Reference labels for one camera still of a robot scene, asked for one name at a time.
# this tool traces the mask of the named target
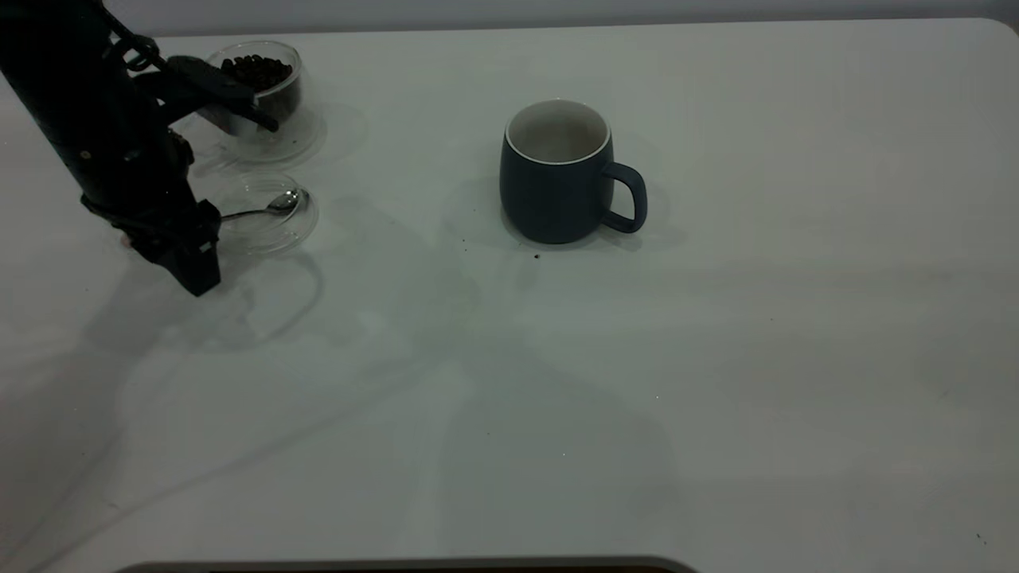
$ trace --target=mug rim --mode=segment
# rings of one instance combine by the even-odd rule
[[[549,103],[552,103],[552,102],[562,102],[562,103],[568,103],[568,104],[573,104],[573,105],[579,105],[579,106],[581,106],[583,108],[586,108],[591,113],[594,113],[594,115],[597,116],[598,119],[600,119],[601,122],[605,124],[605,140],[602,141],[601,145],[599,145],[598,148],[595,149],[594,151],[592,151],[591,153],[585,155],[584,157],[581,157],[580,159],[571,159],[570,161],[542,161],[541,159],[537,159],[535,157],[531,157],[530,155],[528,155],[528,154],[522,152],[521,150],[517,149],[517,146],[514,145],[514,143],[513,143],[513,139],[509,138],[509,126],[513,125],[513,122],[518,117],[520,117],[520,115],[522,113],[524,113],[525,111],[531,109],[532,107],[537,107],[539,105],[545,105],[545,104],[549,104]],[[612,126],[609,125],[608,120],[605,119],[605,117],[602,114],[598,113],[598,110],[594,109],[593,107],[587,105],[584,102],[579,102],[579,101],[575,101],[575,100],[568,100],[566,98],[552,98],[550,100],[541,100],[539,102],[534,102],[534,103],[532,103],[530,105],[527,105],[526,107],[524,107],[523,109],[521,109],[517,113],[513,114],[513,117],[511,117],[509,120],[506,121],[506,126],[502,131],[502,138],[509,145],[509,147],[514,150],[514,153],[516,153],[517,155],[523,157],[524,159],[527,159],[528,161],[533,161],[535,163],[540,163],[542,165],[573,165],[575,163],[581,163],[583,161],[587,161],[588,159],[590,159],[590,158],[598,155],[599,153],[601,153],[605,149],[605,146],[608,145],[608,142],[610,142],[612,140]]]

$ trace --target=mug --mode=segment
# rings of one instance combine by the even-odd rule
[[[610,210],[616,180],[633,195],[633,219]],[[506,124],[499,197],[514,225],[538,243],[571,243],[600,224],[636,232],[647,218],[644,179],[612,161],[608,122],[568,100],[533,104]]]

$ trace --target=table surface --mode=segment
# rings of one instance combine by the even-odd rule
[[[225,259],[199,299],[77,204],[0,88],[4,573],[1019,568],[1009,29],[278,39],[327,123],[280,168],[321,217],[285,255]],[[552,248],[504,223],[502,126],[550,97],[612,123],[648,183],[638,235]],[[245,168],[199,149],[196,193]]]

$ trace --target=transparent glass container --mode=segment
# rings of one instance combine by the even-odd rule
[[[301,55],[286,44],[260,40],[228,46],[206,61],[221,69],[226,59],[252,55],[276,59],[292,68],[286,80],[255,95],[256,105],[279,122],[279,131],[272,133],[253,121],[231,115],[229,133],[222,136],[224,147],[247,161],[287,159],[308,149],[320,128],[318,114],[307,101]]]
[[[254,213],[223,220],[219,249],[224,253],[273,255],[296,247],[315,228],[318,206],[308,191],[285,173],[255,171],[230,179],[209,199],[224,217],[266,209],[273,200],[296,193],[298,202],[286,214]]]

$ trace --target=glass dish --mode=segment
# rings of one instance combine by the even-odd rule
[[[315,228],[318,206],[308,190],[278,171],[244,173],[210,197],[221,215],[265,209],[274,199],[297,191],[298,203],[287,214],[256,213],[224,220],[219,249],[224,253],[273,255],[296,247]]]

